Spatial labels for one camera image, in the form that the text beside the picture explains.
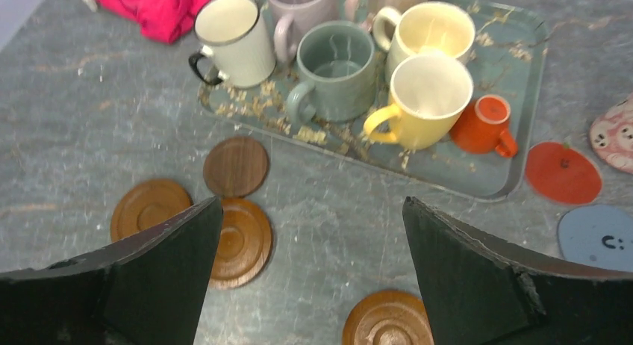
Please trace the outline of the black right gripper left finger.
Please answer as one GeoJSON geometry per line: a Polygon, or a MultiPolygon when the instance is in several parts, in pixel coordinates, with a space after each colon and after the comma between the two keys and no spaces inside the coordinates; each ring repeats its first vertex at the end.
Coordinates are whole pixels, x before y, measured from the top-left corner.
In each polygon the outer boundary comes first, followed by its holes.
{"type": "Polygon", "coordinates": [[[222,228],[219,199],[101,249],[1,275],[3,344],[191,344],[222,228]]]}

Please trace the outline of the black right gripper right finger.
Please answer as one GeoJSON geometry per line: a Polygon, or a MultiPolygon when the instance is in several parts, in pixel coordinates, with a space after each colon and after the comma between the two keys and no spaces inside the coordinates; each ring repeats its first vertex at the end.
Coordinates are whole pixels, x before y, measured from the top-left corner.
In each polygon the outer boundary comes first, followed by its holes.
{"type": "Polygon", "coordinates": [[[436,344],[630,344],[632,274],[553,258],[407,197],[411,257],[436,344]]]}

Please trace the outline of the glossy wooden ridged coaster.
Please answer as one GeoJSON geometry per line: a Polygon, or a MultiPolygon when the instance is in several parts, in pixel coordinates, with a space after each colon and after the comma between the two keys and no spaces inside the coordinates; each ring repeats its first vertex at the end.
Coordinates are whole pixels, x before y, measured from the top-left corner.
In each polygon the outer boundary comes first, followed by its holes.
{"type": "Polygon", "coordinates": [[[222,200],[223,222],[209,286],[238,288],[253,280],[271,255],[273,231],[261,207],[247,199],[222,200]]]}

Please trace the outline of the red round coaster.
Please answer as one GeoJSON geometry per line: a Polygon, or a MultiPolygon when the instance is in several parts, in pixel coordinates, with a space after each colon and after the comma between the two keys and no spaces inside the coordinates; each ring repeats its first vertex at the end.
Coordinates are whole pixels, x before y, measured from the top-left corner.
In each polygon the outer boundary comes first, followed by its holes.
{"type": "Polygon", "coordinates": [[[567,205],[591,203],[602,190],[594,163],[566,143],[534,145],[528,152],[525,176],[535,193],[567,205]]]}

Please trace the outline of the green floral serving tray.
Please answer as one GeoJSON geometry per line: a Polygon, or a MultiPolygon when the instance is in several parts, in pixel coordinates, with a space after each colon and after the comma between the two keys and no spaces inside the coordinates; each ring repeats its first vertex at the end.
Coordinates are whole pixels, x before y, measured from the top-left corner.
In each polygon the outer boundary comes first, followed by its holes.
{"type": "Polygon", "coordinates": [[[480,202],[505,199],[520,184],[530,147],[546,59],[549,29],[536,13],[485,0],[434,0],[457,5],[474,20],[475,45],[467,67],[474,96],[496,94],[511,106],[510,132],[519,146],[512,158],[495,152],[471,155],[449,138],[419,151],[373,143],[363,119],[292,125],[285,114],[288,93],[298,82],[297,66],[279,66],[268,80],[247,90],[202,84],[202,107],[220,119],[262,131],[315,152],[399,174],[480,202]]]}

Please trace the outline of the brown wooden coaster far left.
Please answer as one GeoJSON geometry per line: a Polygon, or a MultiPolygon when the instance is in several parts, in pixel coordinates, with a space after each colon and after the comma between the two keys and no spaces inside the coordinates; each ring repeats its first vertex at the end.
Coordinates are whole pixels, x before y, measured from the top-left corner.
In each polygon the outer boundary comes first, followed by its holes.
{"type": "Polygon", "coordinates": [[[131,188],[116,205],[110,239],[117,242],[156,226],[192,205],[189,193],[169,178],[153,178],[131,188]]]}

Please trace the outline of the blue round coaster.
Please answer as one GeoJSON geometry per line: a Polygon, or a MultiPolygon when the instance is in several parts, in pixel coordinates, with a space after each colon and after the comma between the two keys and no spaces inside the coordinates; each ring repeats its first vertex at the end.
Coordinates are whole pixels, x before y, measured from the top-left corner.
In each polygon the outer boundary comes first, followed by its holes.
{"type": "Polygon", "coordinates": [[[612,205],[568,211],[558,222],[563,259],[577,264],[632,271],[632,216],[612,205]]]}

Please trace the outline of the dark brown flat coaster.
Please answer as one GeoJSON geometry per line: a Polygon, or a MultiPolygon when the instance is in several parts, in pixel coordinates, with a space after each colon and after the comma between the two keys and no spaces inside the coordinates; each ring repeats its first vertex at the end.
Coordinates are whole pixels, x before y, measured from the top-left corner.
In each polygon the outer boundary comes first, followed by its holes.
{"type": "Polygon", "coordinates": [[[269,171],[269,156],[252,137],[230,137],[208,153],[202,175],[208,189],[224,198],[254,193],[269,171]]]}

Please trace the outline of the small orange cup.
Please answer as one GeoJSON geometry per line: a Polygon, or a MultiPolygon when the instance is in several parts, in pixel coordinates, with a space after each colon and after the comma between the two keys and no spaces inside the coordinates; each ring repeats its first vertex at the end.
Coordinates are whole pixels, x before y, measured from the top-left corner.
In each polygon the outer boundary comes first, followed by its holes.
{"type": "Polygon", "coordinates": [[[519,147],[510,132],[510,115],[510,104],[501,96],[481,96],[464,109],[449,136],[465,152],[494,151],[501,157],[512,158],[519,147]]]}

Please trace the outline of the yellow ceramic mug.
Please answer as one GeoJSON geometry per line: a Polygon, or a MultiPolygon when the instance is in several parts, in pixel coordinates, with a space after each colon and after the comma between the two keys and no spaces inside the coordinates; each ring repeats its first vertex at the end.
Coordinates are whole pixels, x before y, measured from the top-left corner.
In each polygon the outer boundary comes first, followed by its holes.
{"type": "Polygon", "coordinates": [[[469,70],[452,57],[408,57],[391,76],[389,105],[366,118],[364,133],[375,143],[426,149],[453,127],[471,101],[473,88],[469,70]]]}

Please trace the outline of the pink floral patterned mug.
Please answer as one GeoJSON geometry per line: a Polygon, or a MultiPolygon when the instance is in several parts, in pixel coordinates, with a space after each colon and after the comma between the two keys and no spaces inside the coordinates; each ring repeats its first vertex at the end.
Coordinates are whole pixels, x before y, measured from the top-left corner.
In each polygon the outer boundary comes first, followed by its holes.
{"type": "Polygon", "coordinates": [[[632,94],[594,120],[588,139],[605,163],[632,174],[632,94]]]}

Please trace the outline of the cream yellow mug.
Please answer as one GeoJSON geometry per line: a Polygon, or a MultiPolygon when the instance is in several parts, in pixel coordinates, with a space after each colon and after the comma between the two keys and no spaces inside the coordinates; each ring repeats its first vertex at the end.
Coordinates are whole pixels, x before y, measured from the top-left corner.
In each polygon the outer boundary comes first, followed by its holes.
{"type": "Polygon", "coordinates": [[[372,24],[376,44],[387,53],[384,79],[416,54],[445,54],[467,64],[475,39],[475,24],[462,8],[442,1],[416,4],[400,13],[383,7],[372,24]]]}

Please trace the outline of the grey-green ceramic mug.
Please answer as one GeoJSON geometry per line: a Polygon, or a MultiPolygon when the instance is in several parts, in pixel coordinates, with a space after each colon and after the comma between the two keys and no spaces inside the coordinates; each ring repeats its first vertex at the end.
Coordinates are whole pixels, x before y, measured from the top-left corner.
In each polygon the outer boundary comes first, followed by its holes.
{"type": "Polygon", "coordinates": [[[301,39],[296,54],[299,83],[289,92],[286,114],[293,125],[315,116],[327,122],[358,118],[375,101],[375,44],[348,21],[318,25],[301,39]]]}

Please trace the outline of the crumpled red cloth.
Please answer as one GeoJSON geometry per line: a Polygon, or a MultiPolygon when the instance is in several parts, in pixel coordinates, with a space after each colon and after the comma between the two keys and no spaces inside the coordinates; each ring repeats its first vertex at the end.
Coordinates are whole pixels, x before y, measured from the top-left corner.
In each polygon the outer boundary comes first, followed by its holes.
{"type": "Polygon", "coordinates": [[[118,16],[136,22],[140,33],[171,44],[188,33],[196,14],[211,0],[90,0],[118,16]]]}

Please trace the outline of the lilac ceramic mug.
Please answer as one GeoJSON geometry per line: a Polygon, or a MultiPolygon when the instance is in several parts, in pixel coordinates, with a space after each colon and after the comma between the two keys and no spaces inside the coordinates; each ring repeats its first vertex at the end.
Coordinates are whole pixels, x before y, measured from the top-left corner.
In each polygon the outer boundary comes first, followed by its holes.
{"type": "Polygon", "coordinates": [[[337,0],[267,0],[273,16],[273,45],[278,61],[289,64],[303,36],[340,18],[337,0]]]}

